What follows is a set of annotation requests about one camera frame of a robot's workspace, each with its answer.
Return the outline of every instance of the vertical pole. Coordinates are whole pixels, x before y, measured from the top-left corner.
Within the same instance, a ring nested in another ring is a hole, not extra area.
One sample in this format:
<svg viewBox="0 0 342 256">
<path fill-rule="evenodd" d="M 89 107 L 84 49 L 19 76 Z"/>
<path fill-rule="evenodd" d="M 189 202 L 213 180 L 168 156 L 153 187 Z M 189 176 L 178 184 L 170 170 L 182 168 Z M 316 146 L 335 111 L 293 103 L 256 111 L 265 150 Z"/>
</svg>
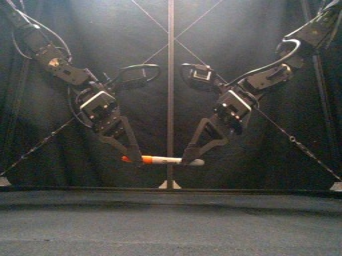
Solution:
<svg viewBox="0 0 342 256">
<path fill-rule="evenodd" d="M 166 156 L 173 156 L 173 41 L 174 40 L 174 2 L 168 0 L 168 102 L 166 102 Z M 166 189 L 173 188 L 173 167 L 166 165 Z"/>
<path fill-rule="evenodd" d="M 307 0 L 300 0 L 301 10 L 304 21 L 308 22 L 312 19 L 312 15 L 309 12 L 309 6 Z M 327 96 L 327 85 L 323 75 L 323 68 L 321 68 L 321 61 L 319 55 L 312 57 L 313 69 L 315 69 L 315 77 L 317 83 L 317 90 L 320 95 L 320 103 L 324 115 L 324 123 L 325 123 L 325 132 L 327 132 L 327 140 L 328 140 L 328 147 L 329 147 L 329 154 L 332 159 L 332 164 L 335 167 L 339 164 L 339 151 L 337 151 L 337 144 L 336 144 L 336 131 L 332 125 L 332 115 L 331 115 L 331 108 L 328 105 L 328 96 Z"/>
<path fill-rule="evenodd" d="M 41 16 L 42 4 L 43 4 L 42 0 L 39 0 L 35 3 L 37 7 L 35 7 L 35 10 L 33 13 L 34 19 Z M 27 49 L 23 49 L 23 54 L 29 55 Z M 18 62 L 21 62 L 22 64 L 21 64 L 19 72 L 15 72 L 17 70 L 13 70 L 13 69 L 15 69 L 15 65 Z M 15 53 L 15 55 L 13 56 L 13 62 L 11 62 L 11 67 L 10 67 L 10 69 L 11 69 L 10 70 L 11 75 L 9 78 L 10 88 L 6 88 L 6 91 L 13 91 L 13 93 L 9 93 L 9 92 L 6 93 L 7 96 L 5 98 L 5 103 L 3 103 L 3 108 L 10 109 L 10 115 L 9 116 L 3 115 L 3 117 L 1 117 L 1 126 L 2 127 L 0 129 L 0 132 L 3 133 L 3 139 L 0 140 L 0 146 L 2 146 L 0 161 L 2 162 L 3 169 L 7 168 L 7 163 L 9 163 L 7 155 L 11 150 L 11 146 L 13 146 L 11 144 L 13 144 L 13 137 L 14 137 L 14 128 L 15 128 L 15 123 L 17 123 L 19 107 L 21 107 L 21 99 L 22 99 L 23 90 L 26 87 L 29 65 L 30 65 L 30 60 L 23 59 L 21 61 L 21 56 L 18 56 L 18 54 Z"/>
</svg>

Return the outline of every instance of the black cable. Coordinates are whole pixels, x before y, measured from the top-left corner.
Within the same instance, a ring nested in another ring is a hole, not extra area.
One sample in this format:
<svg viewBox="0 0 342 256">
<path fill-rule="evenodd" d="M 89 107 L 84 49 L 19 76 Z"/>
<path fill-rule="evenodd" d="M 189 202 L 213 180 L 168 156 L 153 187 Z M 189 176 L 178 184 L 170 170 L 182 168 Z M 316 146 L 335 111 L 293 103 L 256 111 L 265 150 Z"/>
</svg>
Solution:
<svg viewBox="0 0 342 256">
<path fill-rule="evenodd" d="M 296 53 L 297 49 L 299 49 L 299 46 L 300 46 L 300 41 L 296 40 L 296 39 L 283 39 L 281 40 L 283 43 L 293 43 L 295 44 L 295 48 L 292 49 L 292 51 L 283 57 L 280 58 L 277 61 L 272 62 L 271 64 L 265 65 L 264 67 L 261 68 L 257 68 L 257 69 L 253 69 L 251 71 L 248 71 L 247 73 L 244 73 L 243 75 L 240 75 L 237 78 L 235 78 L 225 86 L 231 86 L 233 85 L 236 82 L 239 82 L 243 78 L 245 78 L 247 76 L 251 76 L 259 72 L 263 72 L 265 71 L 267 69 L 280 65 L 285 60 L 288 60 L 293 54 Z"/>
<path fill-rule="evenodd" d="M 70 100 L 70 89 L 69 89 L 69 87 L 68 87 L 68 107 L 69 107 L 69 111 L 70 111 L 73 117 L 77 119 L 77 121 L 82 124 L 82 126 L 85 126 L 86 128 L 90 129 L 92 127 L 88 124 L 85 124 L 85 122 L 80 119 L 80 117 L 78 117 L 80 113 L 76 114 L 76 112 L 74 112 L 73 105 L 72 105 L 72 100 Z"/>
</svg>

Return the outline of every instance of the metal pole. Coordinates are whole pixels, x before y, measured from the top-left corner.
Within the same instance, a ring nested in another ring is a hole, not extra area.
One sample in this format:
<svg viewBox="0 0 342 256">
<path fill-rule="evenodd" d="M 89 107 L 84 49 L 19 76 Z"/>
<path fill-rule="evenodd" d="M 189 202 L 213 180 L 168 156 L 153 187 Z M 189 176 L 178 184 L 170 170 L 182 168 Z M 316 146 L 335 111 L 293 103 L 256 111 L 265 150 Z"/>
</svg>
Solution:
<svg viewBox="0 0 342 256">
<path fill-rule="evenodd" d="M 300 0 L 303 16 L 305 22 L 312 19 L 312 15 L 309 12 L 309 5 L 307 0 Z M 335 166 L 339 164 L 339 151 L 337 151 L 337 144 L 336 144 L 336 131 L 332 125 L 332 115 L 331 115 L 331 108 L 328 105 L 328 96 L 327 96 L 327 85 L 323 75 L 323 68 L 321 68 L 321 61 L 319 55 L 312 57 L 313 69 L 315 69 L 315 76 L 316 76 L 316 83 L 317 83 L 317 90 L 320 96 L 320 104 L 323 109 L 324 115 L 324 123 L 325 123 L 325 132 L 327 132 L 327 140 L 329 146 L 329 154 L 332 163 Z"/>
<path fill-rule="evenodd" d="M 168 0 L 168 102 L 166 102 L 166 156 L 173 156 L 173 54 L 174 2 Z M 173 167 L 166 165 L 166 189 L 173 188 Z"/>
</svg>

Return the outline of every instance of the black curtain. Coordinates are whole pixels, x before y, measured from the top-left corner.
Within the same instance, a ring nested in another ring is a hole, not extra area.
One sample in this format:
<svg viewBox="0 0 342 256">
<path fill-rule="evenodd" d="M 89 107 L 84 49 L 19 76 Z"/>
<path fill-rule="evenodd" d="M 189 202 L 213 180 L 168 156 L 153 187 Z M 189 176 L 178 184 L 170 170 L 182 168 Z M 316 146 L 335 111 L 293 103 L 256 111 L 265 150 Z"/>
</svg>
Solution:
<svg viewBox="0 0 342 256">
<path fill-rule="evenodd" d="M 76 67 L 100 80 L 118 68 L 160 65 L 162 73 L 148 86 L 121 91 L 117 101 L 129 119 L 140 150 L 165 155 L 166 149 L 166 1 L 23 1 L 26 12 L 66 42 Z M 312 13 L 319 1 L 309 1 Z M 174 1 L 174 70 L 202 61 L 232 80 L 276 59 L 283 36 L 304 24 L 300 1 Z M 66 84 L 14 51 L 9 24 L 1 28 L 1 166 L 7 166 L 72 117 Z M 323 52 L 332 122 L 340 141 L 340 35 Z M 22 66 L 27 65 L 26 77 Z M 200 118 L 209 117 L 217 95 L 196 91 L 174 74 L 173 151 L 180 157 Z M 260 101 L 260 109 L 332 168 L 328 135 L 312 63 Z M 202 167 L 174 167 L 182 188 L 327 189 L 332 176 L 269 122 L 252 112 L 247 129 L 229 136 L 224 147 L 204 156 Z M 7 173 L 13 185 L 157 187 L 165 166 L 136 168 L 98 142 L 80 123 L 72 124 Z"/>
</svg>

